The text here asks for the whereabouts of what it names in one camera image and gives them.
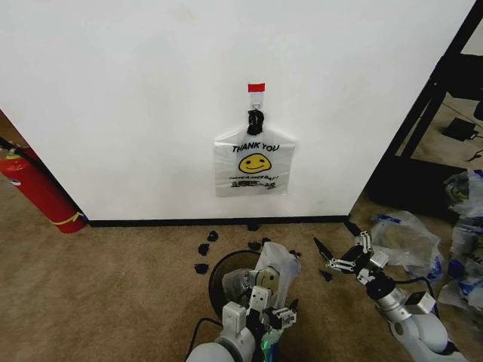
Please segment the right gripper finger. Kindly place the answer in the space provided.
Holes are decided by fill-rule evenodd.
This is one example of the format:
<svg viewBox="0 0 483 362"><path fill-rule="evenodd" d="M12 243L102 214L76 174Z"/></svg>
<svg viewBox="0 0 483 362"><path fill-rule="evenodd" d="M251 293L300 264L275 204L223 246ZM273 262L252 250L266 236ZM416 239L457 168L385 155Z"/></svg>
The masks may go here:
<svg viewBox="0 0 483 362"><path fill-rule="evenodd" d="M362 231L355 223L346 220L345 227L354 236L354 245L344 254L360 256L362 254L371 256L373 254L372 238L368 231Z"/></svg>
<svg viewBox="0 0 483 362"><path fill-rule="evenodd" d="M355 273L358 259L361 257L361 238L354 238L354 245L340 258L334 257L333 253L317 238L313 238L318 248L318 253L326 262L326 266L342 273Z"/></svg>

